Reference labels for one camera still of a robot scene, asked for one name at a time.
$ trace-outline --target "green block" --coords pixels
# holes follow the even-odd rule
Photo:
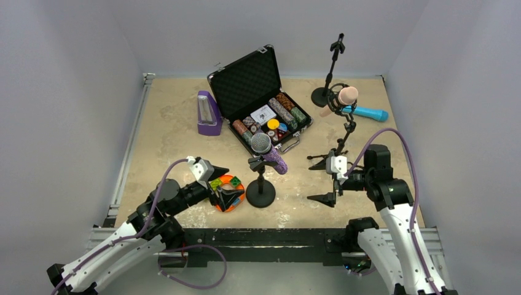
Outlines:
[[[239,186],[239,184],[241,184],[241,181],[240,181],[240,179],[237,178],[237,176],[234,176],[234,177],[230,180],[230,184],[231,184],[233,187],[237,187],[237,186]]]
[[[216,191],[217,188],[218,188],[219,186],[221,186],[221,185],[222,185],[222,181],[221,181],[219,178],[214,179],[214,180],[210,183],[210,186],[211,186],[211,188],[212,188],[214,191]]]

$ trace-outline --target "microphone handle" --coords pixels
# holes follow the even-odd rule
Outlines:
[[[346,106],[343,110],[343,112],[350,112],[351,106]],[[382,109],[370,109],[370,108],[363,108],[361,106],[357,106],[355,111],[353,112],[354,115],[368,117],[371,119],[374,119],[379,122],[384,122],[389,118],[389,113],[382,110]]]
[[[286,162],[284,162],[284,160],[278,154],[277,150],[273,147],[273,145],[270,148],[270,151],[268,151],[265,154],[262,154],[262,157],[266,161],[278,163],[278,165],[273,168],[275,169],[275,171],[277,171],[278,174],[284,175],[286,174],[286,172],[288,172],[288,165],[286,165]]]

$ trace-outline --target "black case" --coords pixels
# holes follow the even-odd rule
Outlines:
[[[221,116],[251,155],[256,155],[256,153],[233,128],[232,122],[237,119],[243,120],[253,111],[268,104],[268,100],[276,97],[277,94],[284,93],[307,117],[296,130],[290,132],[279,142],[273,143],[282,154],[297,146],[300,143],[300,134],[313,124],[313,118],[282,89],[275,49],[272,45],[261,47],[247,56],[219,68],[208,75],[208,83]],[[283,144],[292,138],[296,138],[296,142],[283,148]]]

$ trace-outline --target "purple glitter microphone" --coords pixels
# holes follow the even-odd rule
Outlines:
[[[251,149],[254,152],[260,154],[264,160],[269,162],[277,162],[277,166],[273,169],[277,171],[278,174],[284,175],[288,172],[288,166],[286,162],[280,157],[276,149],[272,145],[272,140],[265,133],[256,133],[251,138]]]

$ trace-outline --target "white wall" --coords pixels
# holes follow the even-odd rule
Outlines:
[[[521,2],[430,1],[387,87],[460,294],[518,294]]]
[[[107,213],[142,76],[102,0],[3,1],[0,43],[0,294],[49,294]]]
[[[109,0],[141,68],[206,76],[273,44],[284,75],[326,76],[344,33],[337,76],[386,73],[427,0]]]

